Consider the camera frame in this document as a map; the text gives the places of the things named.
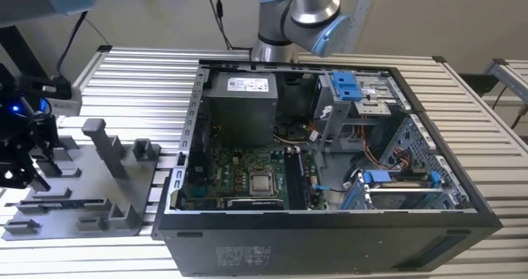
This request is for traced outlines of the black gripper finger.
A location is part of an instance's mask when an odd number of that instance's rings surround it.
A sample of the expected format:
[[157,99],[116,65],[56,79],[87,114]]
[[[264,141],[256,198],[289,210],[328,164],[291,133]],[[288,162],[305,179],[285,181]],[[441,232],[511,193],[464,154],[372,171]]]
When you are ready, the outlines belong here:
[[55,162],[53,147],[47,144],[28,148],[28,168],[25,184],[36,191],[49,191],[47,177],[61,176],[61,170]]
[[25,188],[29,178],[23,166],[17,163],[1,162],[1,187]]

